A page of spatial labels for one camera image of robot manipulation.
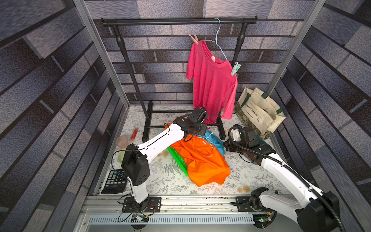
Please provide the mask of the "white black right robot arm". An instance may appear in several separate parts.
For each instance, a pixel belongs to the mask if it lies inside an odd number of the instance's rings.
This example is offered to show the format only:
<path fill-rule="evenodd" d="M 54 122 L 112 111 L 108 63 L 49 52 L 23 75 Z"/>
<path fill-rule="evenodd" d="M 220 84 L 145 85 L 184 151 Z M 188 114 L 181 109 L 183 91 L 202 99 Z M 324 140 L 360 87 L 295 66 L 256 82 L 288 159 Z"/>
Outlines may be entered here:
<path fill-rule="evenodd" d="M 331 232 L 336 228 L 345 231 L 338 197 L 304 179 L 271 146 L 259 139 L 252 128 L 232 126 L 224 146 L 227 151 L 237 152 L 242 160 L 251 160 L 270 172 L 295 197 L 291 200 L 266 187 L 259 187 L 251 192 L 245 207 L 280 213 L 296 222 L 304 232 Z"/>

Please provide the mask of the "orange t-shirt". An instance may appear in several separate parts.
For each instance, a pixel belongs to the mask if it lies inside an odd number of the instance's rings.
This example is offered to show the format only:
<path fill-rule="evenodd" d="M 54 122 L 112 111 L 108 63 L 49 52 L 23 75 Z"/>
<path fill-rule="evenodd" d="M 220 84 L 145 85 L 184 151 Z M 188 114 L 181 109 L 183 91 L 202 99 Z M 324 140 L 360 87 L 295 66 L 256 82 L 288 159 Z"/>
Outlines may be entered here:
<path fill-rule="evenodd" d="M 198 187 L 211 183 L 223 185 L 231 174 L 225 156 L 199 135 L 189 135 L 170 147 L 183 157 L 188 177 Z"/>

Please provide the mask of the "dusty pink clothespin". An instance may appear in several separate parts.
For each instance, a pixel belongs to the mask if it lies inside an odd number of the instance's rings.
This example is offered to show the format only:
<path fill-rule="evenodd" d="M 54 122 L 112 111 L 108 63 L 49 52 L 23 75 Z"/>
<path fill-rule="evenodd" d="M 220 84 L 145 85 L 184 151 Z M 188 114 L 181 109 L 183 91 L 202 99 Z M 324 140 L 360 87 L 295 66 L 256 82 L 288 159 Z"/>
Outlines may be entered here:
<path fill-rule="evenodd" d="M 192 41 L 193 41 L 195 44 L 199 44 L 199 40 L 198 40 L 198 38 L 197 38 L 196 35 L 188 34 L 188 36 L 192 39 Z"/>

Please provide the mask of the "light blue wire hanger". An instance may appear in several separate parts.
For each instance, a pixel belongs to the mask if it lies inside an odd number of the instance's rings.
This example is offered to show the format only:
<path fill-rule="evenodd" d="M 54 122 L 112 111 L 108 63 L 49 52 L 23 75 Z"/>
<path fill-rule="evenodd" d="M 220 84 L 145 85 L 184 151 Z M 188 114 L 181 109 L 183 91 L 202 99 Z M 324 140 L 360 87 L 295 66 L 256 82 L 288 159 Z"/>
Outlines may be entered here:
<path fill-rule="evenodd" d="M 214 43 L 219 48 L 219 50 L 222 52 L 225 60 L 227 61 L 228 60 L 227 56 L 225 55 L 225 53 L 224 53 L 223 49 L 221 48 L 221 46 L 218 44 L 218 35 L 219 35 L 220 30 L 221 30 L 221 20 L 218 17 L 215 17 L 215 19 L 218 21 L 218 24 L 219 24 L 219 28 L 218 28 L 218 30 L 217 30 L 217 32 L 215 34 L 215 38 L 214 38 L 214 40 L 204 40 L 204 41 L 205 42 L 212 42 L 212 43 Z"/>

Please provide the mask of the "mint green clothespin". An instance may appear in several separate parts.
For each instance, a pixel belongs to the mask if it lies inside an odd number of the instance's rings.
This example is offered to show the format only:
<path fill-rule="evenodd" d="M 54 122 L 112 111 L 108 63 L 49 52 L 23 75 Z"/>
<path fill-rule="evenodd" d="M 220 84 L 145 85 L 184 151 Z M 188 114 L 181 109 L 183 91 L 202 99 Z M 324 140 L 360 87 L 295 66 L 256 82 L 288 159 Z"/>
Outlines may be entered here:
<path fill-rule="evenodd" d="M 232 68 L 231 76 L 236 75 L 240 68 L 241 68 L 241 64 L 239 64 L 236 61 L 235 64 L 234 64 L 234 66 L 233 66 L 233 68 Z"/>

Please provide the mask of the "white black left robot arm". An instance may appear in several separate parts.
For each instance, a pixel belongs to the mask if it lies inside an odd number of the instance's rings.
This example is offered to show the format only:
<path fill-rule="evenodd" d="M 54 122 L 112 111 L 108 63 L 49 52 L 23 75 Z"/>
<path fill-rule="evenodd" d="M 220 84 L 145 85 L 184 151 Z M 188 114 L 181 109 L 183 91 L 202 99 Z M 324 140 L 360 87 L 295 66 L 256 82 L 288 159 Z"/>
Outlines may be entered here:
<path fill-rule="evenodd" d="M 130 183 L 131 209 L 143 212 L 149 206 L 146 181 L 150 176 L 149 164 L 153 159 L 172 144 L 180 140 L 186 142 L 189 135 L 205 135 L 207 125 L 204 121 L 207 117 L 206 109 L 197 107 L 191 114 L 177 117 L 153 139 L 138 146 L 130 144 L 126 148 L 121 167 Z"/>

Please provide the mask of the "pink t-shirt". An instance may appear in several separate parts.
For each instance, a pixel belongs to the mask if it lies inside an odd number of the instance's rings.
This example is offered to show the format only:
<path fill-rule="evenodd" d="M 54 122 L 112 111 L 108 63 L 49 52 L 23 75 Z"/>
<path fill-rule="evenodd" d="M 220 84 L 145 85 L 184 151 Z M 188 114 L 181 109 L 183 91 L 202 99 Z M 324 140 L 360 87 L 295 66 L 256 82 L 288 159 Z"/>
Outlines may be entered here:
<path fill-rule="evenodd" d="M 238 81 L 231 73 L 230 62 L 216 58 L 205 41 L 192 45 L 186 77 L 193 81 L 194 107 L 206 109 L 206 124 L 216 123 L 221 111 L 221 118 L 230 120 L 232 117 Z"/>

